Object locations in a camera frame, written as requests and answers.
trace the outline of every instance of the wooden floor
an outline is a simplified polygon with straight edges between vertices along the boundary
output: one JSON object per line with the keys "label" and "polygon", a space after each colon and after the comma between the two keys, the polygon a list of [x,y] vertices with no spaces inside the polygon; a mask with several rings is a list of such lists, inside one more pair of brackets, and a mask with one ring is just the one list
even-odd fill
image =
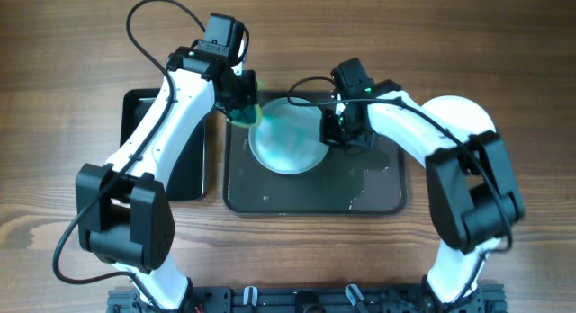
{"label": "wooden floor", "polygon": [[[59,282],[54,246],[76,214],[74,179],[116,150],[122,97],[161,75],[132,47],[139,0],[0,0],[0,311],[102,312],[126,279]],[[576,308],[576,0],[178,0],[206,21],[250,29],[247,67],[266,88],[327,75],[348,58],[423,103],[443,94],[484,106],[507,143],[526,219],[511,254],[482,278],[503,282],[510,312]],[[159,60],[201,33],[150,4],[134,35]],[[222,118],[212,124],[222,126]],[[419,282],[436,257],[424,171],[409,161],[410,205],[384,219],[241,219],[221,201],[218,171],[200,203],[173,204],[173,254],[195,285],[234,287]],[[63,271],[110,272],[69,240]]]}

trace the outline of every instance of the robotic arm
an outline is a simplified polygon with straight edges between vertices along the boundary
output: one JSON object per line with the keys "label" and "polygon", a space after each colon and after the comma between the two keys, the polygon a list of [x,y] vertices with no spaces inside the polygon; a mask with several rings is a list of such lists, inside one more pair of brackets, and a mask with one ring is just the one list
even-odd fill
{"label": "robotic arm", "polygon": [[[86,251],[124,272],[134,273],[142,300],[157,309],[194,312],[193,285],[180,273],[169,254],[175,222],[166,189],[169,177],[194,127],[210,111],[232,113],[257,104],[256,75],[242,71],[244,25],[231,17],[213,14],[203,40],[181,47],[167,62],[173,78],[175,100],[169,114],[145,151],[105,197],[78,224],[80,245]],[[425,113],[448,128],[481,163],[496,185],[500,202],[511,224],[524,215],[516,180],[500,135],[490,117],[467,100],[418,106],[392,81],[374,84],[358,59],[340,64],[332,72],[339,99],[346,108],[336,116],[326,111],[321,138],[332,146],[369,146],[374,133],[396,141],[427,169],[430,214],[442,238],[436,263],[424,283],[432,294],[435,310],[475,290],[475,267],[483,255],[504,236],[501,216],[493,195],[481,184],[469,188],[466,176],[474,168],[462,150],[429,122],[406,109]],[[169,83],[160,93],[128,141],[104,166],[86,164],[76,178],[76,204],[80,212],[120,171],[150,132],[167,105]],[[402,101],[372,103],[370,101]],[[447,116],[457,110],[476,125]],[[127,208],[111,200],[129,203]],[[467,282],[473,278],[473,284]]]}

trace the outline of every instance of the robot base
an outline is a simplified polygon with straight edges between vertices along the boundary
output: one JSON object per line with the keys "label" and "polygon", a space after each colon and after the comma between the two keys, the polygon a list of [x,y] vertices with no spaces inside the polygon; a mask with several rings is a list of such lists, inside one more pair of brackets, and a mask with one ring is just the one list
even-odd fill
{"label": "robot base", "polygon": [[[343,288],[256,289],[249,287],[245,290],[233,290],[230,287],[197,287],[193,288],[193,295],[195,301],[200,303],[196,305],[198,311],[195,313],[420,313],[434,311],[432,308],[422,308],[425,301],[421,296],[421,284],[388,285],[379,288],[358,288],[358,290],[364,296],[364,300],[358,302],[356,306],[352,306]],[[145,313],[154,312],[154,310],[140,300],[140,293],[134,289],[110,291],[106,312]],[[504,286],[481,284],[464,305],[451,312],[506,313],[508,305]]]}

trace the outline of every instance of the plate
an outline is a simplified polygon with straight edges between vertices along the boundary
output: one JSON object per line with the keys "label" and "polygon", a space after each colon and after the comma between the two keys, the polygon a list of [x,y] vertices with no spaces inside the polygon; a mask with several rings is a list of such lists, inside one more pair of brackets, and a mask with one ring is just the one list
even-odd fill
{"label": "plate", "polygon": [[329,146],[320,142],[318,107],[294,106],[279,98],[264,105],[262,113],[262,123],[248,133],[250,149],[261,165],[278,174],[301,174],[324,159]]}

